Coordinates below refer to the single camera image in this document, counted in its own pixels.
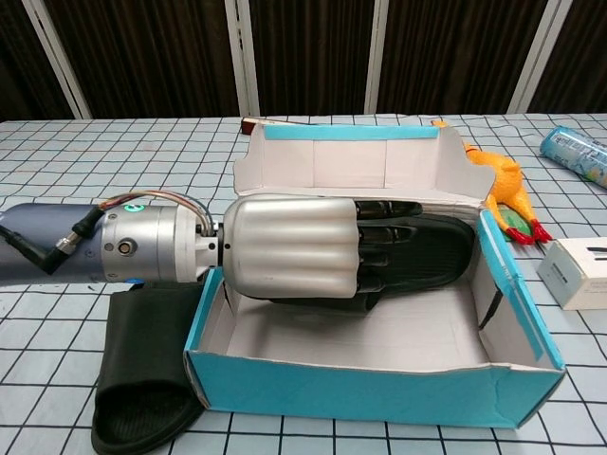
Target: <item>green light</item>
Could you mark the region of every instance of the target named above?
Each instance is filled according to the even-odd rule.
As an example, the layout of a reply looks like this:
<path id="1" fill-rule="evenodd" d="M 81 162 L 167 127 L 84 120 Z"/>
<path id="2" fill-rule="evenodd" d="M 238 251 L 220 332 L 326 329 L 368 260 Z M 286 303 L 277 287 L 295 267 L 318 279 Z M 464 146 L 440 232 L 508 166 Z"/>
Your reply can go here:
<path id="1" fill-rule="evenodd" d="M 128 205 L 128 206 L 124 206 L 124 209 L 126 211 L 142 211 L 143 209 L 145 209 L 145 206 L 132 206 L 132 205 Z"/>

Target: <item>blue grid pattern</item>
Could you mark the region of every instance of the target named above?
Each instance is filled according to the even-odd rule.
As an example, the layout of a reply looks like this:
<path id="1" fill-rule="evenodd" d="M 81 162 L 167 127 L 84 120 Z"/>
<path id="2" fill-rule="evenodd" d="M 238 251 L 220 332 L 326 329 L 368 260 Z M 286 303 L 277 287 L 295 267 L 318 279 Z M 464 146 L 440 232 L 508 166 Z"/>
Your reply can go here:
<path id="1" fill-rule="evenodd" d="M 339 124 L 430 124 L 396 115 L 282 117 Z M 540 221 L 556 237 L 607 236 L 607 191 L 538 156 L 555 126 L 606 141 L 607 115 L 446 116 L 465 140 L 512 155 Z M 239 118 L 0 124 L 0 211 L 25 202 L 94 203 L 132 189 L 186 192 L 217 219 L 234 200 Z M 152 201 L 162 204 L 163 201 Z M 563 312 L 536 269 L 545 247 L 511 246 L 569 366 L 519 430 L 414 427 L 206 412 L 155 455 L 607 454 L 607 310 Z M 109 295 L 121 284 L 0 289 L 0 453 L 92 454 L 89 434 Z"/>

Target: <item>cardboard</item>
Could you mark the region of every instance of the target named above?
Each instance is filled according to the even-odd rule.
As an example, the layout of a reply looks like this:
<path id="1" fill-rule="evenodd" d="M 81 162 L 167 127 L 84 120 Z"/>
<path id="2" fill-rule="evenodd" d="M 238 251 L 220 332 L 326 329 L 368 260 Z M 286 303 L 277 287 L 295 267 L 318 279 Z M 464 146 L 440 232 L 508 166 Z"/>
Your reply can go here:
<path id="1" fill-rule="evenodd" d="M 564 310 L 607 308 L 607 237 L 555 241 L 538 275 Z"/>
<path id="2" fill-rule="evenodd" d="M 211 272 L 186 346 L 213 410 L 515 428 L 564 364 L 483 201 L 490 167 L 452 128 L 263 126 L 234 165 L 239 195 L 416 200 L 474 226 L 457 282 L 381 300 L 368 314 L 238 295 Z"/>

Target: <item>black curtain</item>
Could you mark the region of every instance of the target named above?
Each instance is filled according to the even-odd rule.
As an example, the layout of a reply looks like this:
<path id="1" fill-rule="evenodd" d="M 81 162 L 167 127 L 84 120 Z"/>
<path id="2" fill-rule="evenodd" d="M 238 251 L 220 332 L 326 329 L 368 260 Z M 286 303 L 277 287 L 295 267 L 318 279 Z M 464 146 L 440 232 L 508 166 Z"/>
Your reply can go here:
<path id="1" fill-rule="evenodd" d="M 262 115 L 361 114 L 374 0 L 250 0 Z"/>
<path id="2" fill-rule="evenodd" d="M 377 111 L 501 114 L 545 0 L 390 2 Z"/>
<path id="3" fill-rule="evenodd" d="M 0 121 L 73 118 L 20 0 L 0 1 Z"/>
<path id="4" fill-rule="evenodd" d="M 607 112 L 607 2 L 576 0 L 529 112 Z"/>
<path id="5" fill-rule="evenodd" d="M 94 118 L 237 116 L 222 0 L 46 0 Z"/>

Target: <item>yellow rubber chicken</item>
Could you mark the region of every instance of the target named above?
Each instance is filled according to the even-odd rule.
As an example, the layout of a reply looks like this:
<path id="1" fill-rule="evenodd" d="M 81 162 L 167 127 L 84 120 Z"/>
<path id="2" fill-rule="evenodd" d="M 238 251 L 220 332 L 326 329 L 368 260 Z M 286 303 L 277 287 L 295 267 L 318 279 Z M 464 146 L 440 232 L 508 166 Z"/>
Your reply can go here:
<path id="1" fill-rule="evenodd" d="M 433 121 L 432 125 L 439 127 L 448 126 L 444 121 Z M 491 210 L 500 229 L 508 237 L 519 244 L 532 245 L 534 242 L 548 242 L 552 236 L 543 228 L 533 211 L 531 201 L 523 186 L 523 172 L 519 163 L 512 158 L 500 154 L 483 152 L 468 143 L 464 143 L 466 155 L 474 164 L 489 165 L 495 170 L 495 183 L 487 197 L 487 208 Z M 533 235 L 527 235 L 514 227 L 510 227 L 502 217 L 498 204 L 506 204 L 515 210 L 521 217 L 531 225 Z"/>

